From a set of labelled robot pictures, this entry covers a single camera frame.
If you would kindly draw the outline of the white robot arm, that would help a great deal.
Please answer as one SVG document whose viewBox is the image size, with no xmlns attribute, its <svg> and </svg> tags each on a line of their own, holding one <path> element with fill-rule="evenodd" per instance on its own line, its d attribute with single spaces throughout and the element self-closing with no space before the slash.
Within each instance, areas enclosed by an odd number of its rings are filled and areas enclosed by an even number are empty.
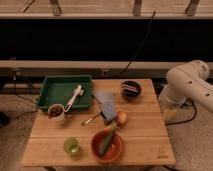
<svg viewBox="0 0 213 171">
<path fill-rule="evenodd" d="M 171 68 L 166 74 L 167 84 L 159 95 L 162 118 L 172 119 L 180 106 L 190 98 L 213 113 L 213 85 L 206 82 L 208 65 L 194 60 Z"/>
</svg>

